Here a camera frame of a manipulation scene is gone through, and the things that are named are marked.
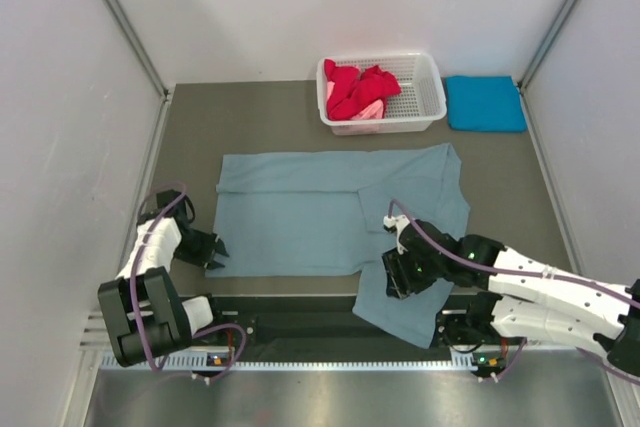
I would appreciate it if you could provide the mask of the grey-blue t-shirt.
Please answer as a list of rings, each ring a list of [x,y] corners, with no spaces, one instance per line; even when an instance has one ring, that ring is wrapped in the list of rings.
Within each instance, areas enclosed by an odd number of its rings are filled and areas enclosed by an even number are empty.
[[[360,275],[354,314],[414,346],[430,346],[452,283],[398,300],[386,294],[383,228],[392,200],[454,238],[470,207],[449,144],[418,150],[227,155],[214,230],[228,256],[210,278]]]

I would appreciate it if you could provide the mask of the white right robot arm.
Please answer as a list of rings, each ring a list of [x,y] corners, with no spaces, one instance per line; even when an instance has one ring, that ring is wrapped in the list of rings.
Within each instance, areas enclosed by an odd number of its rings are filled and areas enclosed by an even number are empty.
[[[608,284],[537,262],[479,235],[460,239],[406,215],[388,215],[396,245],[382,256],[387,293],[404,299],[439,280],[475,288],[464,325],[476,341],[496,337],[574,347],[636,377],[639,285]]]

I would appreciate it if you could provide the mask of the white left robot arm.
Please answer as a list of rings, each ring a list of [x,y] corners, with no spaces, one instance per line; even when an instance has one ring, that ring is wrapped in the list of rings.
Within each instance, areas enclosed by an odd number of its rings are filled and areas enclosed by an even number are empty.
[[[136,240],[115,279],[101,284],[97,298],[112,353],[121,367],[162,368],[168,356],[199,337],[216,343],[226,334],[225,317],[205,296],[183,300],[170,277],[175,259],[216,270],[228,255],[222,238],[193,227],[196,211],[184,190],[155,194],[156,208],[140,209]]]

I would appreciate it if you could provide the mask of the pink t-shirt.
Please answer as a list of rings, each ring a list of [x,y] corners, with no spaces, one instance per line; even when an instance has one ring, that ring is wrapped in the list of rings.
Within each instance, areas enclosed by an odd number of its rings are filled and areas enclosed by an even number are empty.
[[[385,115],[385,103],[382,99],[369,104],[362,109],[358,114],[351,118],[351,121],[373,121],[382,120]]]

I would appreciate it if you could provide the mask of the white plastic laundry basket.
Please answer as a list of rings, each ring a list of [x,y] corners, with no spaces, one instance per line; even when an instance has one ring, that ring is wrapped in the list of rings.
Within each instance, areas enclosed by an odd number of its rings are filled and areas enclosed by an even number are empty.
[[[316,91],[320,119],[336,135],[420,132],[447,113],[439,69],[423,52],[323,58]]]

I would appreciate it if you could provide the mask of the folded turquoise t-shirt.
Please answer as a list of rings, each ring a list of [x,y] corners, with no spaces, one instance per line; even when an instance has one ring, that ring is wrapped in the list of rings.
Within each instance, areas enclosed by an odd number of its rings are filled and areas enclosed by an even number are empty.
[[[445,79],[448,124],[456,131],[522,133],[527,124],[520,93],[509,76]]]

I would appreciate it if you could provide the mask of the red t-shirt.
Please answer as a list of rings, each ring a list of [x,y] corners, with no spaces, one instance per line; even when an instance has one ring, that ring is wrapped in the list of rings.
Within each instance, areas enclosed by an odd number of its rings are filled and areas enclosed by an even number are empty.
[[[323,72],[326,78],[326,113],[333,122],[351,121],[353,116],[377,99],[384,101],[386,115],[388,99],[402,93],[396,77],[379,65],[361,71],[355,66],[339,66],[334,60],[326,59]]]

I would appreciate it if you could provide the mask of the left aluminium corner post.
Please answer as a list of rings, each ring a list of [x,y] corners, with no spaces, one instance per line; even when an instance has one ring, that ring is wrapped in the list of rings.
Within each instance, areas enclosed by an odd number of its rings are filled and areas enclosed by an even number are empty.
[[[154,66],[146,48],[143,46],[143,43],[126,14],[120,0],[102,1],[154,90],[161,98],[166,98],[168,96],[169,89],[161,79],[158,70]]]

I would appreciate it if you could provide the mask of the aluminium corner post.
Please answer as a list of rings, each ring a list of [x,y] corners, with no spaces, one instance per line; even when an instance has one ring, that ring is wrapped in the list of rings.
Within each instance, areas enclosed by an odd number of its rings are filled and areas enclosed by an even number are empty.
[[[535,78],[543,62],[549,56],[552,48],[568,25],[580,2],[581,0],[562,0],[560,3],[558,10],[554,14],[551,23],[545,30],[545,33],[536,48],[533,57],[527,64],[522,77],[517,83],[521,92],[525,91]]]
[[[143,46],[143,43],[126,14],[120,0],[102,1],[154,90],[161,98],[166,98],[168,96],[169,89],[161,79],[158,70],[154,66],[146,48]]]

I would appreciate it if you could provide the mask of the right aluminium corner post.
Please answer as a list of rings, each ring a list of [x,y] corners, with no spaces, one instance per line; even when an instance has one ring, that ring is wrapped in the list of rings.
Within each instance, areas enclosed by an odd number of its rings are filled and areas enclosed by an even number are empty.
[[[545,30],[545,33],[536,48],[533,57],[527,64],[522,77],[517,83],[521,92],[525,91],[535,78],[543,62],[549,56],[552,48],[568,25],[580,2],[581,0],[562,0],[560,3],[558,10],[554,14],[551,23]]]

